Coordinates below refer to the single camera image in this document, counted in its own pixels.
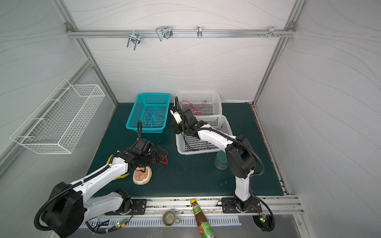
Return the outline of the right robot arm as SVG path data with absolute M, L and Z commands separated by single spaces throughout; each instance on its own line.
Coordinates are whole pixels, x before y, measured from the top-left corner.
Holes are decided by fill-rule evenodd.
M 171 124 L 175 134 L 185 134 L 207 141 L 225 152 L 228 167 L 236 177 L 235 206 L 245 213 L 252 201 L 260 201 L 253 194 L 253 177 L 261 176 L 265 166 L 259 155 L 254 151 L 245 136 L 225 134 L 204 121 L 199 121 L 189 108 L 182 108 L 178 97 L 175 97 L 174 107 L 170 110 L 175 122 Z

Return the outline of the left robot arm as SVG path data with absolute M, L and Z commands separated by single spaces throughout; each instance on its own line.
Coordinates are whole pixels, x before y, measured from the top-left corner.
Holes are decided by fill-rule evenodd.
M 154 144 L 141 137 L 142 122 L 138 121 L 138 138 L 129 148 L 113 154 L 106 165 L 72 183 L 57 184 L 49 199 L 37 211 L 34 226 L 40 231 L 54 231 L 61 238 L 72 235 L 82 223 L 108 212 L 128 214 L 133 209 L 129 193 L 118 189 L 107 195 L 93 195 L 129 172 L 144 174 L 159 162 Z

